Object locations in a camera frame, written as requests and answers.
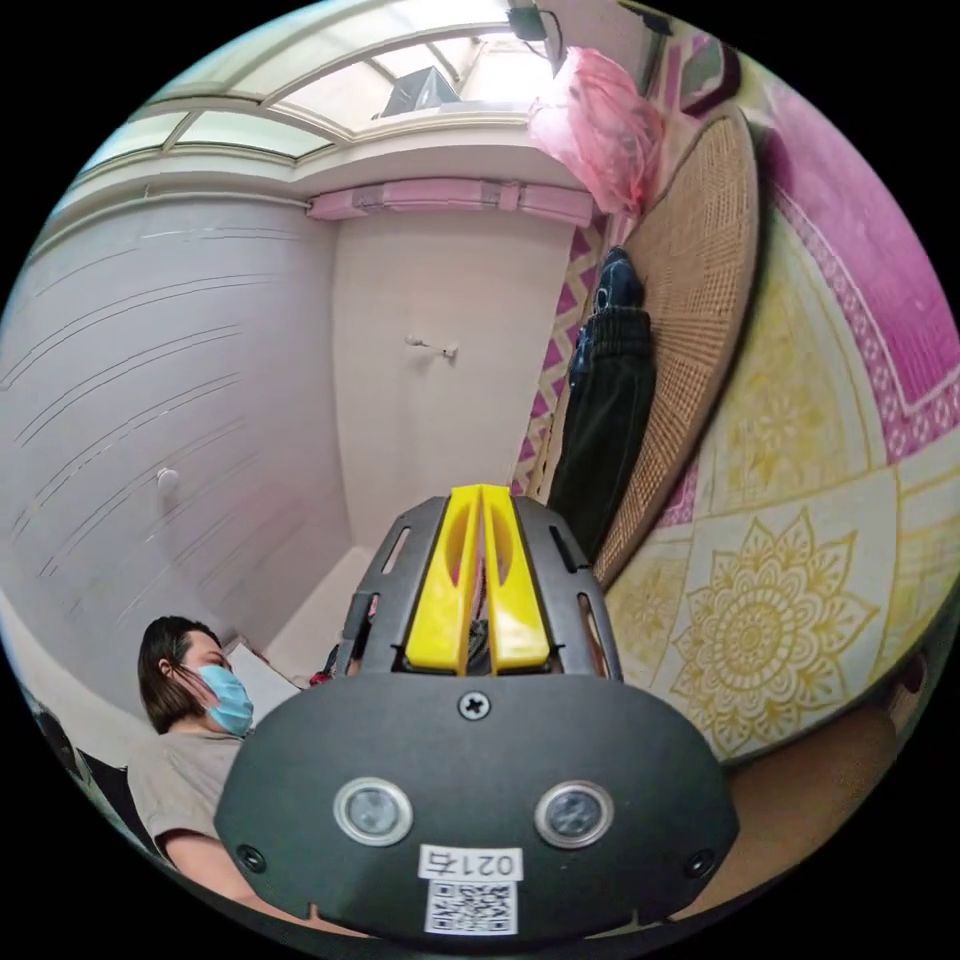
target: hanging clothes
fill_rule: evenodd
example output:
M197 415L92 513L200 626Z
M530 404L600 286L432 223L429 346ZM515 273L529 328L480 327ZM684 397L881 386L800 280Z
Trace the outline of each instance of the hanging clothes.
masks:
M604 259L570 365L563 446L547 507L596 561L640 454L657 382L643 286L626 252Z

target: pink curtain rod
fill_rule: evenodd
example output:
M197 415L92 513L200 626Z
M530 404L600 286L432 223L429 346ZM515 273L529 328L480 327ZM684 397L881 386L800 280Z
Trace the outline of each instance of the pink curtain rod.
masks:
M394 180L321 194L311 201L307 216L314 220L352 220L381 211L404 210L520 211L534 217L587 227L593 219L594 204L590 194L582 190L432 178Z

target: screw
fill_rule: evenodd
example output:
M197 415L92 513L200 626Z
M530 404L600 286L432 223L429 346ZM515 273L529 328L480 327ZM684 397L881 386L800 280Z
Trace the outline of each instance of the screw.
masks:
M413 807L396 784L360 777L337 791L333 817L351 840L368 847L389 847L410 832Z
M263 873L267 869L267 861L263 859L263 854L245 843L237 847L237 857L251 873Z
M596 828L603 819L603 809L591 794L571 790L550 801L544 819L557 836L576 840Z
M380 787L365 787L347 801L347 819L361 833L383 837L400 819L396 801Z
M490 698L485 693L465 693L457 709L464 720L482 720L490 712Z
M596 843L610 829L613 799L595 783L560 783L540 798L533 822L550 846L579 850Z
M713 869L715 862L712 850L700 850L687 861L683 872L691 880L702 880Z

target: label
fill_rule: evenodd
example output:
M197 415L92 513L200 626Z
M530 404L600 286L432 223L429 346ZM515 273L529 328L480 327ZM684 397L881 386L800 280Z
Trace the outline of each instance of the label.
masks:
M431 880L423 929L454 937L516 935L517 884Z
M421 880L463 883L518 883L523 879L523 850L481 850L420 845Z

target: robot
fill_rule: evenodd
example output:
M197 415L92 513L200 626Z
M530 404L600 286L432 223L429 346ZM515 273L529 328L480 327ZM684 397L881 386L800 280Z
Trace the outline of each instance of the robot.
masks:
M398 517L337 657L332 682L248 738L216 817L253 889L287 913L313 904L433 955L517 954L666 920L736 839L702 735L623 682L569 528L507 488L457 487Z

